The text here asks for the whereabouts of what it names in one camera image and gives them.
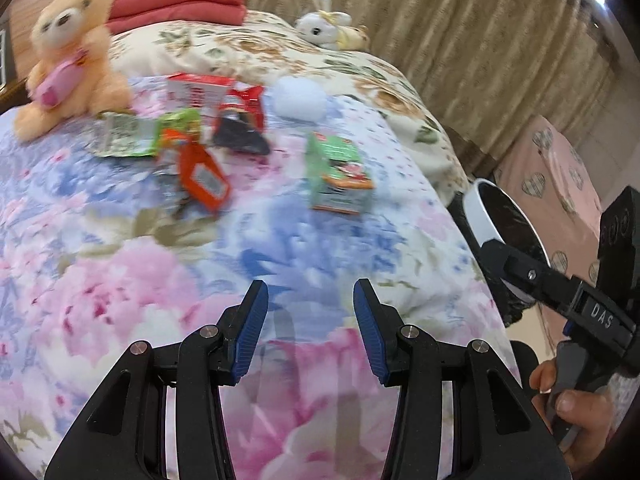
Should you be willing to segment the person right hand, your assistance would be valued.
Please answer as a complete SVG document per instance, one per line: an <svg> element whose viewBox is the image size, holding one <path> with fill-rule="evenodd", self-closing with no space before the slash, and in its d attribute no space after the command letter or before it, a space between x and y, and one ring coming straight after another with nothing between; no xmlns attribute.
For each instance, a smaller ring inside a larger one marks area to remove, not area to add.
<svg viewBox="0 0 640 480"><path fill-rule="evenodd" d="M539 364L529 376L529 387L536 394L532 403L547 426L546 397L555 384L555 360ZM591 393L578 390L565 390L556 399L555 411L562 419L580 428L573 444L563 452L573 477L579 479L608 443L614 420L614 404L608 390Z"/></svg>

